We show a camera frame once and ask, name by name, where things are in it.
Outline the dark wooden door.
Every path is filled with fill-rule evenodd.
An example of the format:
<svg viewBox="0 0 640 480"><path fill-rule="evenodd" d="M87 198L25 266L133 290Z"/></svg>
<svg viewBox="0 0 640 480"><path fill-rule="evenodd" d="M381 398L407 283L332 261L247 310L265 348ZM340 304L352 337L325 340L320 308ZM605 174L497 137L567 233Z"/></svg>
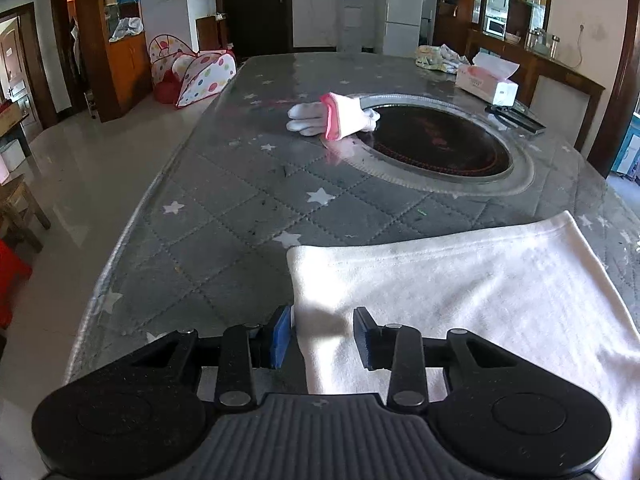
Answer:
<svg viewBox="0 0 640 480"><path fill-rule="evenodd" d="M237 58L288 53L293 47L292 0L216 0Z"/></svg>

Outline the polka dot play tent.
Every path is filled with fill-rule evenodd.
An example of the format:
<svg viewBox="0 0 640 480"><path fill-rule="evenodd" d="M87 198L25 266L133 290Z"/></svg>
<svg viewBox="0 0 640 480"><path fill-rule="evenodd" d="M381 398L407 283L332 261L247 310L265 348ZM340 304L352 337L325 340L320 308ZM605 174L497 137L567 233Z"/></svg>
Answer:
<svg viewBox="0 0 640 480"><path fill-rule="evenodd" d="M172 35L153 38L149 56L154 99L178 110L218 96L238 71L231 51L194 52Z"/></svg>

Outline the round black induction cooktop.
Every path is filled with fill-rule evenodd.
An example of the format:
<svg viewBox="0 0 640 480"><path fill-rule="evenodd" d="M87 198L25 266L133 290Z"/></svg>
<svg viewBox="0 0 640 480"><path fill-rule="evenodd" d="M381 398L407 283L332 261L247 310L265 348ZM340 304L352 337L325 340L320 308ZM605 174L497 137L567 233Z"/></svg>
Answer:
<svg viewBox="0 0 640 480"><path fill-rule="evenodd" d="M436 174L488 178L511 168L504 144L481 126L431 108L389 105L376 109L380 118L358 138L375 151Z"/></svg>

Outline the pink white tissue box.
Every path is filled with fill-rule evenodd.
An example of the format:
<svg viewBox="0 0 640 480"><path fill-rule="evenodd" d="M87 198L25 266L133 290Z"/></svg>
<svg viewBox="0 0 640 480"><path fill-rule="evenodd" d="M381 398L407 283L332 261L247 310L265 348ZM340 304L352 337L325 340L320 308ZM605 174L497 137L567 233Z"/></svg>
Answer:
<svg viewBox="0 0 640 480"><path fill-rule="evenodd" d="M489 105L512 106L518 94L518 84L511 77L519 68L518 63L478 52L471 65L459 66L454 84Z"/></svg>

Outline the cream white garment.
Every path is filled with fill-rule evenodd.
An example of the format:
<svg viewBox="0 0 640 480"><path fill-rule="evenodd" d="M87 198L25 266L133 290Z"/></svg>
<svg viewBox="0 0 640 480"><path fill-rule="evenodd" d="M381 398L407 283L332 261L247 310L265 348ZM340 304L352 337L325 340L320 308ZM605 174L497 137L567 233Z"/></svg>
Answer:
<svg viewBox="0 0 640 480"><path fill-rule="evenodd" d="M314 394L386 393L352 336L352 312L442 338L464 328L593 393L613 429L603 479L639 474L639 333L570 214L522 226L286 255Z"/></svg>

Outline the white refrigerator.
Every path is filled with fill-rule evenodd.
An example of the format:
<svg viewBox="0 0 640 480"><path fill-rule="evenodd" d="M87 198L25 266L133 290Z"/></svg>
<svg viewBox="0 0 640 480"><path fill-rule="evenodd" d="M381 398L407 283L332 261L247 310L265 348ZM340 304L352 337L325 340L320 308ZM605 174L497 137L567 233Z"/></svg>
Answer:
<svg viewBox="0 0 640 480"><path fill-rule="evenodd" d="M419 45L423 0L384 0L382 53L411 58Z"/></svg>

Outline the metal canister on sideboard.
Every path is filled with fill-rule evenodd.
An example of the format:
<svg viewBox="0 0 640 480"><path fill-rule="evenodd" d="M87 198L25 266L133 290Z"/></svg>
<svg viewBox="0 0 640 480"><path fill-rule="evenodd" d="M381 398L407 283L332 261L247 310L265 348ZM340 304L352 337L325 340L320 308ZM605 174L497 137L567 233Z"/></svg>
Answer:
<svg viewBox="0 0 640 480"><path fill-rule="evenodd" d="M529 29L525 38L525 47L529 51L543 48L546 45L546 32L541 28Z"/></svg>

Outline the brown wooden shelf cabinet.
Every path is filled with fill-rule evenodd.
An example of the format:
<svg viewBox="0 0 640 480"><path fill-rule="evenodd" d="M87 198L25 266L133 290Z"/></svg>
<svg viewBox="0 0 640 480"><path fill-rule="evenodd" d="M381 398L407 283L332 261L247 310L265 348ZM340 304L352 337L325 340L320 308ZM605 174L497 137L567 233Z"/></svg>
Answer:
<svg viewBox="0 0 640 480"><path fill-rule="evenodd" d="M79 44L101 122L125 116L152 90L140 0L76 0Z"/></svg>

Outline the black flat tray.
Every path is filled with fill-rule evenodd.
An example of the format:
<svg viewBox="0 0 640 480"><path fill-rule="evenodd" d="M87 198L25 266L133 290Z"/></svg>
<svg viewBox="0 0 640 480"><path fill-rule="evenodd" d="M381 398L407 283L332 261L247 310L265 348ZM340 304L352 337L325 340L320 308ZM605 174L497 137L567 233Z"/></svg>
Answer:
<svg viewBox="0 0 640 480"><path fill-rule="evenodd" d="M514 106L488 105L485 112L496 116L499 122L517 126L531 134L541 134L546 130L545 125Z"/></svg>

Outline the water dispenser with blue bottle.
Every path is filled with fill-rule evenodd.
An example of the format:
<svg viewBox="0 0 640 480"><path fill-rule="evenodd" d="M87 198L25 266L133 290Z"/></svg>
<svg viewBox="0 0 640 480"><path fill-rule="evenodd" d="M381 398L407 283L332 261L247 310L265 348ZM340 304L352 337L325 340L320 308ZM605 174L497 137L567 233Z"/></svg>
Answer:
<svg viewBox="0 0 640 480"><path fill-rule="evenodd" d="M337 50L359 53L362 48L362 4L360 0L337 0Z"/></svg>

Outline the white pink glove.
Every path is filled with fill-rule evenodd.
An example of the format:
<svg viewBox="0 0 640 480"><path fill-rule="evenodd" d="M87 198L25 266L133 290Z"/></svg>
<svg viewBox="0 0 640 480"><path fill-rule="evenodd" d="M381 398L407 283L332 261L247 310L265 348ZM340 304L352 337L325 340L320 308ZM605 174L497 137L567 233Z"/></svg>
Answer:
<svg viewBox="0 0 640 480"><path fill-rule="evenodd" d="M380 114L376 110L365 110L359 98L329 92L318 102L292 106L288 110L286 130L339 141L359 131L374 131L379 119Z"/></svg>

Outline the grey quilted star table cover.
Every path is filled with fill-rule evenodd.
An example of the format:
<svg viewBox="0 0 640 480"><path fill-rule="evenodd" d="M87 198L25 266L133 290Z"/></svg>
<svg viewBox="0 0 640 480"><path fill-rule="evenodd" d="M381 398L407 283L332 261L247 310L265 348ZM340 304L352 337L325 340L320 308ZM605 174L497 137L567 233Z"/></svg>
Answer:
<svg viewBox="0 0 640 480"><path fill-rule="evenodd" d="M467 119L508 151L486 179L373 171L289 132L288 110L323 92L422 104ZM408 58L297 53L251 58L207 107L142 197L79 327L67 379L174 330L217 335L293 299L286 251L373 245L529 223L570 212L631 312L639 218L559 133L492 118L445 74Z"/></svg>

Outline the dark wooden sideboard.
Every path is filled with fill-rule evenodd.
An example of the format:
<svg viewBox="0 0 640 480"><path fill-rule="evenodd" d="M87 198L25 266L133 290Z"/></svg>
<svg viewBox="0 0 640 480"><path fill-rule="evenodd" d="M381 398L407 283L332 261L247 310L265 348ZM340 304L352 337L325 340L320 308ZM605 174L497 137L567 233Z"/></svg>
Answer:
<svg viewBox="0 0 640 480"><path fill-rule="evenodd" d="M472 58L482 49L499 55L500 58L505 58L507 61L518 63L520 68L516 71L514 80L520 85L518 99L527 106L533 102L540 77L554 80L558 84L566 84L567 87L588 96L588 104L577 133L577 139L572 142L574 148L580 151L587 140L604 87L576 70L550 60L550 58L544 58L537 53L527 51L522 46L509 44L506 40L484 34L479 29L470 28L466 40L465 55Z"/></svg>

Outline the red object on floor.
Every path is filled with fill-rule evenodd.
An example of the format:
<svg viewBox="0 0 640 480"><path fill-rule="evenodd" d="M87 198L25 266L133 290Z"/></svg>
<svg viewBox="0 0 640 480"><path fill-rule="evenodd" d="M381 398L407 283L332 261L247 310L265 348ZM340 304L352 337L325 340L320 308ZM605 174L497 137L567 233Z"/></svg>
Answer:
<svg viewBox="0 0 640 480"><path fill-rule="evenodd" d="M11 296L19 281L32 276L32 267L23 261L2 240L0 242L0 318L1 328L6 330L13 320Z"/></svg>

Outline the crumpled patterned cloth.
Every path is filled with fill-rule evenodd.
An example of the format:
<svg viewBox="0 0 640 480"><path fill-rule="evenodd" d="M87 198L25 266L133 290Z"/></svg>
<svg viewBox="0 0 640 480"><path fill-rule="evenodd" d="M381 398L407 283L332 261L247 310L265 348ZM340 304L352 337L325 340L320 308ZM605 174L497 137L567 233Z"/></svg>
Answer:
<svg viewBox="0 0 640 480"><path fill-rule="evenodd" d="M414 64L422 70L436 70L455 75L460 66L469 65L469 60L443 44L440 47L419 46L416 49Z"/></svg>

